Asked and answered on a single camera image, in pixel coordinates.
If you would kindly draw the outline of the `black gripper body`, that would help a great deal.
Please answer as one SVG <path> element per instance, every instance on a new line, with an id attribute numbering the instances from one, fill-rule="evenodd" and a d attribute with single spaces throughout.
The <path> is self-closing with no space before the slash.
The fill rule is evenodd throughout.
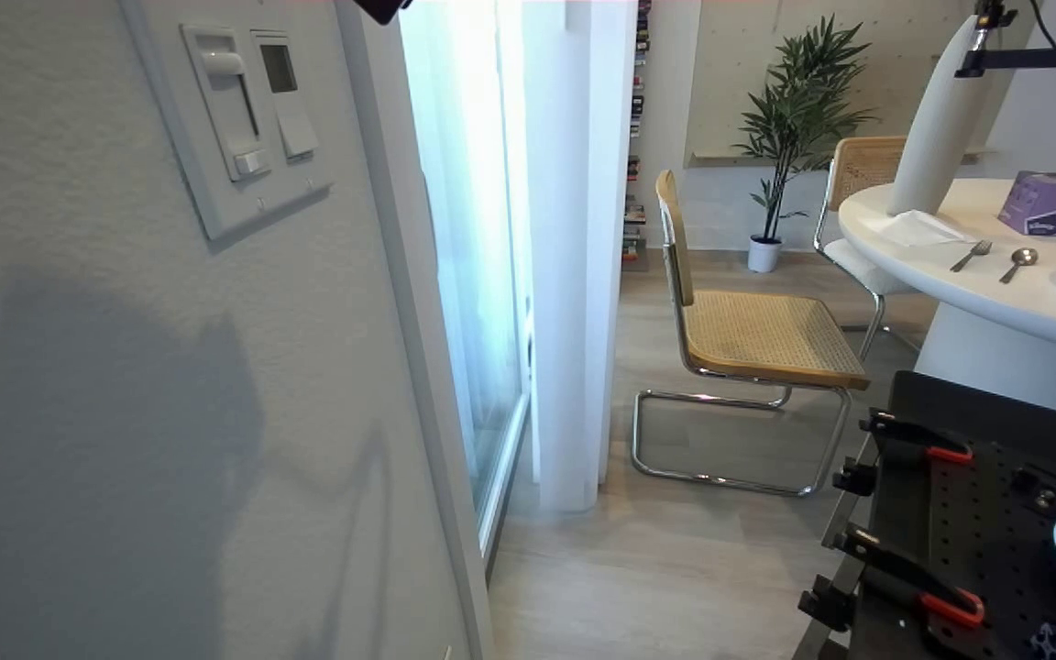
<path id="1" fill-rule="evenodd" d="M 389 27 L 411 3 L 414 0 L 355 0 L 355 9 L 365 10 L 378 27 Z"/>

